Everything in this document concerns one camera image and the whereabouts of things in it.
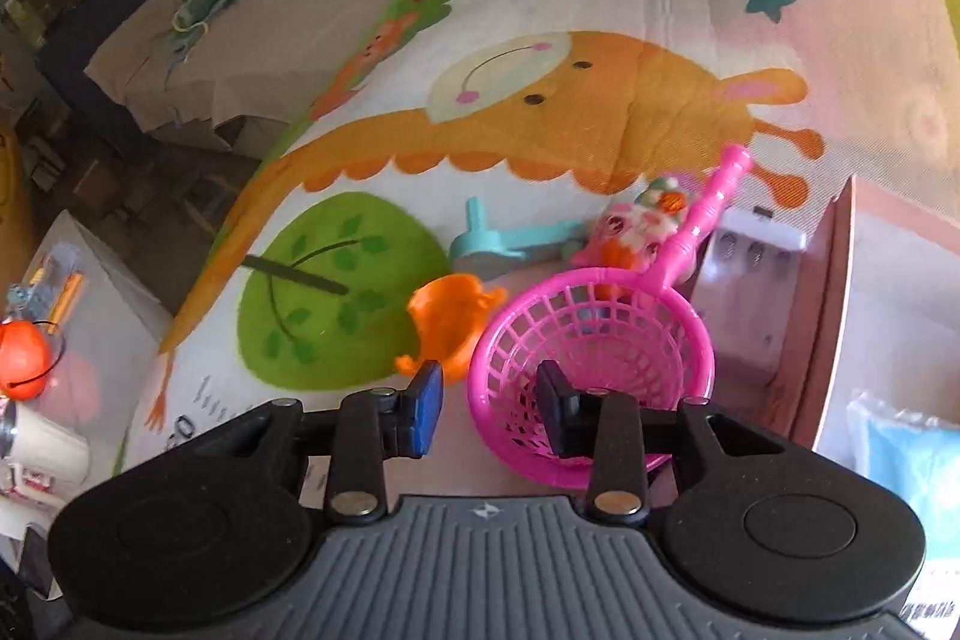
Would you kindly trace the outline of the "pink plastic strainer basket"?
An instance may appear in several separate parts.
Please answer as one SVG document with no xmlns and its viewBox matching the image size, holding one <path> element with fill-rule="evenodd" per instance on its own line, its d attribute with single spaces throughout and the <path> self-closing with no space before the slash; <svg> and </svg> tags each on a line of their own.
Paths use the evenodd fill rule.
<svg viewBox="0 0 960 640">
<path fill-rule="evenodd" d="M 548 443 L 535 401 L 545 360 L 560 365 L 578 390 L 625 393 L 647 408 L 672 411 L 682 399 L 713 395 L 715 348 L 675 284 L 697 263 L 750 167 L 747 148 L 726 146 L 686 220 L 643 273 L 610 266 L 563 271 L 491 320 L 473 353 L 466 393 L 475 429 L 493 455 L 545 486 L 587 486 L 589 461 L 556 455 Z"/>
</svg>

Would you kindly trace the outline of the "orange plastic shell toy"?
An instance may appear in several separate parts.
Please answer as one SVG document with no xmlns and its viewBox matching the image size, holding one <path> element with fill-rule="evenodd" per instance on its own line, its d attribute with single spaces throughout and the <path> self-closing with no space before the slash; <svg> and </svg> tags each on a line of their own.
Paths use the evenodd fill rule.
<svg viewBox="0 0 960 640">
<path fill-rule="evenodd" d="M 477 276 L 466 273 L 452 273 L 416 289 L 407 315 L 415 326 L 418 351 L 397 356 L 394 369 L 413 377 L 421 365 L 434 360 L 443 369 L 446 385 L 466 380 L 483 331 L 507 300 L 506 287 L 487 289 Z"/>
</svg>

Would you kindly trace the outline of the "white battery charger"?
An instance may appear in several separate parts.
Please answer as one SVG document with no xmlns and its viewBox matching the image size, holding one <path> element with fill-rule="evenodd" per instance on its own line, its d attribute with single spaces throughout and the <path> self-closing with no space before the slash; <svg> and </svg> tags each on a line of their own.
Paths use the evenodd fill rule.
<svg viewBox="0 0 960 640">
<path fill-rule="evenodd" d="M 715 349 L 716 380 L 775 378 L 805 250 L 807 234 L 765 208 L 722 214 L 690 299 Z"/>
</svg>

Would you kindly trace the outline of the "pink cat figure toy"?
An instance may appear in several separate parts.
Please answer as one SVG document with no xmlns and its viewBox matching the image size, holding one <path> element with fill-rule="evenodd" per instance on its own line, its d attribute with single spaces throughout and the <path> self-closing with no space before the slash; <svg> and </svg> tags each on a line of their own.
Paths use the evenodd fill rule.
<svg viewBox="0 0 960 640">
<path fill-rule="evenodd" d="M 573 253 L 571 263 L 644 273 L 686 220 L 698 195 L 700 187 L 692 177 L 661 175 L 633 202 L 610 203 L 590 229 L 587 244 Z"/>
</svg>

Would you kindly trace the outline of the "teal plastic crank handle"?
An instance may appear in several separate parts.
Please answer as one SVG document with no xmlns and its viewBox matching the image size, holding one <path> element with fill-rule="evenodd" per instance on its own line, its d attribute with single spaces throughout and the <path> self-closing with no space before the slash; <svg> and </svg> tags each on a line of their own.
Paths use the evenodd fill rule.
<svg viewBox="0 0 960 640">
<path fill-rule="evenodd" d="M 491 281 L 517 269 L 569 259 L 586 247 L 587 236 L 581 221 L 494 229 L 482 200 L 472 197 L 466 203 L 466 230 L 451 242 L 449 260 L 455 273 Z"/>
</svg>

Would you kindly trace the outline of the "blue white tissue pack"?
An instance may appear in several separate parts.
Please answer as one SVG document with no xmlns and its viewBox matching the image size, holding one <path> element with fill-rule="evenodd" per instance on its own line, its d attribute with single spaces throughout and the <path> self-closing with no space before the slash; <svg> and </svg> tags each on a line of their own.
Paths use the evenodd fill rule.
<svg viewBox="0 0 960 640">
<path fill-rule="evenodd" d="M 939 417 L 895 409 L 862 393 L 848 404 L 854 466 L 918 515 L 926 554 L 900 617 L 926 638 L 958 635 L 960 437 Z"/>
</svg>

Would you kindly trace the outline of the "orange round object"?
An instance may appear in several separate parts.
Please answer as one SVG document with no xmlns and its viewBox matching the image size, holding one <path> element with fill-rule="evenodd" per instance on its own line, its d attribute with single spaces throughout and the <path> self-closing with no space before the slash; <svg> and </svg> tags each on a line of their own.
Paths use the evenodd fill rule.
<svg viewBox="0 0 960 640">
<path fill-rule="evenodd" d="M 48 321 L 5 321 L 0 346 L 3 395 L 13 401 L 29 401 L 41 395 L 59 360 L 54 344 L 60 344 L 57 325 Z"/>
</svg>

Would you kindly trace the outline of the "pink cardboard box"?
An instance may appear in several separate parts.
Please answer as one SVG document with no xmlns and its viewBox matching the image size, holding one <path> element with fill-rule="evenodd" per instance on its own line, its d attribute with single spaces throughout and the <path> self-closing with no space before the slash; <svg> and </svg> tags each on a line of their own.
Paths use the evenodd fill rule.
<svg viewBox="0 0 960 640">
<path fill-rule="evenodd" d="M 862 392 L 958 419 L 958 224 L 851 177 L 802 259 L 757 419 L 850 466 L 848 404 Z"/>
</svg>

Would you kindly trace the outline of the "white mug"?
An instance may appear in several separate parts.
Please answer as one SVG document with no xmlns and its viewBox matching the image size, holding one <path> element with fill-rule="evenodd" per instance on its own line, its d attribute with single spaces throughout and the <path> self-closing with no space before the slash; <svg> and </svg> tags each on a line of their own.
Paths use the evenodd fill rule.
<svg viewBox="0 0 960 640">
<path fill-rule="evenodd" d="M 20 401 L 2 404 L 3 491 L 60 507 L 89 473 L 86 438 Z"/>
</svg>

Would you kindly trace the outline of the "colourful cartoon play mat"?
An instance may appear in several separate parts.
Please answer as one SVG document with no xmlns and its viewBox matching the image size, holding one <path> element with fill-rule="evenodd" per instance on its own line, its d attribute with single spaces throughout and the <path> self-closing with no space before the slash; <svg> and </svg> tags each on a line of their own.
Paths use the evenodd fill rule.
<svg viewBox="0 0 960 640">
<path fill-rule="evenodd" d="M 802 229 L 857 174 L 957 213 L 958 0 L 391 0 L 226 216 L 119 464 L 391 381 L 470 200 L 592 224 L 731 145 Z"/>
</svg>

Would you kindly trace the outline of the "beige covered sofa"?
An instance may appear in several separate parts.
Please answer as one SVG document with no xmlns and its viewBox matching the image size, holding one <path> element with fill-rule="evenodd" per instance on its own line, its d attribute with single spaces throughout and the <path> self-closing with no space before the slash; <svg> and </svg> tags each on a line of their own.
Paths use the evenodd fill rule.
<svg viewBox="0 0 960 640">
<path fill-rule="evenodd" d="M 146 0 L 86 65 L 145 133 L 194 120 L 290 122 L 343 65 L 377 64 L 427 18 L 418 0 L 238 0 L 178 58 L 172 19 L 180 4 Z"/>
</svg>

